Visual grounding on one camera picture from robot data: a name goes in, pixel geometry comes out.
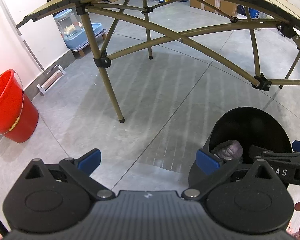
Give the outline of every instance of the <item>wooden stool leg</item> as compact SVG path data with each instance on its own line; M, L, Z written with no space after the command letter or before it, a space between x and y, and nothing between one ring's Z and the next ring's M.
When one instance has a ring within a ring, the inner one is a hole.
M83 50L79 50L79 54L80 54L81 57L84 57L84 56L85 56Z

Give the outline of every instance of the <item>gray ribbed panel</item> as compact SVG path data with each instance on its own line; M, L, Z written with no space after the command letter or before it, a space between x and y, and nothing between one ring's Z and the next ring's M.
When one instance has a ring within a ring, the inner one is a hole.
M78 225L50 235L13 231L5 240L292 240L285 232L246 236L212 221L198 202L180 199L175 191L121 191L99 201Z

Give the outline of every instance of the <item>silver screw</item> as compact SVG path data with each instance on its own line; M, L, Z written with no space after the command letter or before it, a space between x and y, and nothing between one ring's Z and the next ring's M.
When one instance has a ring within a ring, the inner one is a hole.
M195 188L188 188L183 192L187 197L197 197L200 195L200 191Z
M98 191L97 196L101 198L109 198L112 196L112 191L109 189L102 189Z

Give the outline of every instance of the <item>gray baseboard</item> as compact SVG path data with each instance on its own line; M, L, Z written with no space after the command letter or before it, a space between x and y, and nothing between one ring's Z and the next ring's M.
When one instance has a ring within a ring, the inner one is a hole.
M72 62L75 61L75 58L73 56L73 53L71 50L69 50L66 54L64 54L61 58L59 58L57 61L55 61L51 66L49 66L44 73L42 73L40 76L38 76L26 89L25 94L29 97L30 100L32 100L40 91L37 88L37 85L42 85L44 82L47 81L49 77L52 76L55 71L52 71L51 73L47 74L54 66L60 65L63 69L68 67Z
M60 65L63 69L68 67L72 62L75 61L73 53L69 50L66 54L64 54L61 58L55 61L51 66L49 66L40 76L38 76L26 89L25 94L29 97L30 100L34 99L34 97L40 92L37 88L37 85L42 85L47 81L49 77L51 77L57 70L52 71L48 74L52 68Z

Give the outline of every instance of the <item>cardboard box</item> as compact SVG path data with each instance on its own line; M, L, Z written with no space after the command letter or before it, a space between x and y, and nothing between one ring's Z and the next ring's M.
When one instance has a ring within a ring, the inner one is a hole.
M223 0L203 0L211 5L213 5L214 7L217 7L218 9L220 9L221 11L225 12L226 14L230 15L230 16L236 16L237 15L237 4L235 3L231 3L231 2L227 2L227 1L223 1ZM209 11L209 12L213 12L216 14L219 14L217 11L215 11L214 9L196 1L196 0L190 0L190 6L194 7L194 8L199 8L205 11Z

